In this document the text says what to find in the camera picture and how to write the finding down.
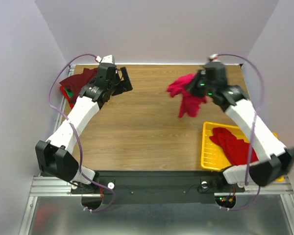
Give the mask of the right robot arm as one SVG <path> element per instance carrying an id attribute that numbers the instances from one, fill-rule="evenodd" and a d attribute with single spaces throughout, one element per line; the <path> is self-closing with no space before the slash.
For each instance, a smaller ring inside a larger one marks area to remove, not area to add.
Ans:
<path id="1" fill-rule="evenodd" d="M 185 87 L 196 97 L 209 96 L 247 137 L 258 161 L 231 166 L 216 178 L 216 187 L 227 191 L 236 183 L 251 179 L 265 187 L 288 174 L 294 165 L 294 148 L 288 148 L 265 125 L 247 93 L 239 85 L 229 85 L 225 65 L 214 54 Z"/>

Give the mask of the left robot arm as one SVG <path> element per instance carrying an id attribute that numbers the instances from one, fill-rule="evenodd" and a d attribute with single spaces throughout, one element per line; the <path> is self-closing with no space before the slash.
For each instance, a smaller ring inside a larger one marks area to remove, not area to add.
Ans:
<path id="1" fill-rule="evenodd" d="M 96 192 L 99 188 L 96 172 L 83 167 L 82 161 L 72 156 L 74 146 L 81 145 L 83 130 L 110 97 L 132 89 L 126 67 L 99 64 L 96 76 L 81 88 L 74 107 L 59 128 L 46 141 L 37 142 L 35 152 L 39 169 L 66 182 L 82 183 L 89 193 Z"/>

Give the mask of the pink magenta t shirt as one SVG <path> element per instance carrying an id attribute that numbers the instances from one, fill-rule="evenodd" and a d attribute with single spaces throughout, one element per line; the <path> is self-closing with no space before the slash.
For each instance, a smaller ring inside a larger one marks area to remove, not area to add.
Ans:
<path id="1" fill-rule="evenodd" d="M 195 118 L 200 110 L 200 105 L 207 103 L 206 97 L 196 97 L 184 88 L 195 77 L 194 73 L 190 73 L 179 77 L 167 87 L 167 92 L 170 97 L 182 95 L 178 117 L 182 118 L 185 114 L 189 117 Z"/>

